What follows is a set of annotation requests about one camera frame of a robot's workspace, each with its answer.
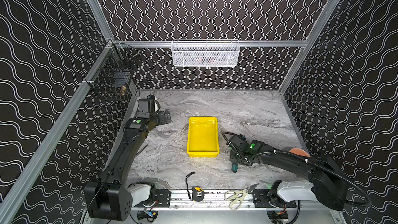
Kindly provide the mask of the green handled screwdriver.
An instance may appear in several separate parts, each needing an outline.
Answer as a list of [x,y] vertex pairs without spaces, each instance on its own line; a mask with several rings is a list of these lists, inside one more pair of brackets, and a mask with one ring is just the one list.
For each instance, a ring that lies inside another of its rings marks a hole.
[[233,171],[233,173],[237,173],[238,167],[239,167],[238,164],[235,164],[235,163],[232,164],[232,171]]

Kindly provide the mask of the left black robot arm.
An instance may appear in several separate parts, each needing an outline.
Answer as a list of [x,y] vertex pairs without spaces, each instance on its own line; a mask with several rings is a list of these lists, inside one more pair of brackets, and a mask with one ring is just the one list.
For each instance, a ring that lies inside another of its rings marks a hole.
[[127,176],[137,153],[149,132],[159,125],[171,123],[169,110],[130,118],[124,126],[123,138],[117,151],[98,180],[84,187],[88,215],[91,218],[125,221],[131,208],[150,198],[141,200],[127,189]]

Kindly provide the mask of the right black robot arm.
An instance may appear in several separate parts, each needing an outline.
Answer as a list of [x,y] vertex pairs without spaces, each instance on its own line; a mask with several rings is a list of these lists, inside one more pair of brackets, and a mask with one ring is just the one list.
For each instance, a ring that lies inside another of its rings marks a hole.
[[230,147],[233,172],[239,166],[261,164],[298,175],[302,181],[275,181],[268,192],[273,206],[282,202],[317,201],[329,209],[341,211],[345,206],[369,207],[370,196],[345,176],[336,162],[328,157],[313,158],[274,148],[264,142],[248,142],[244,135],[223,132]]

